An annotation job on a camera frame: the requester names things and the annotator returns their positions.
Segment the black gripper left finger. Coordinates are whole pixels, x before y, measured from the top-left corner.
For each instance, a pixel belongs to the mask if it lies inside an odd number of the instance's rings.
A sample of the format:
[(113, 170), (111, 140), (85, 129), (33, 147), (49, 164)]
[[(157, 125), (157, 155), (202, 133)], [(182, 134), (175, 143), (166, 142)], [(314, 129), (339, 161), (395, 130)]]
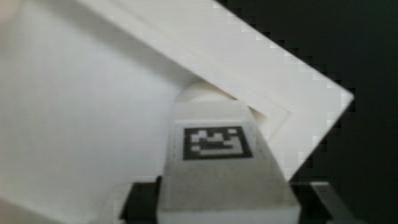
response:
[(129, 188), (118, 218), (122, 224), (157, 224), (156, 205), (161, 177), (150, 182), (134, 182)]

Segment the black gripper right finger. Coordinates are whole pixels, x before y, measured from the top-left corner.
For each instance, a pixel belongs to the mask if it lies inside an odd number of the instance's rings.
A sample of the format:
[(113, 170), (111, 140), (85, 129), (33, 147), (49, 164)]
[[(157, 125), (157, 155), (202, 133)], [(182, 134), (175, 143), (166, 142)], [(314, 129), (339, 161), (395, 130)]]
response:
[(298, 224), (358, 224), (328, 182), (291, 182), (301, 212)]

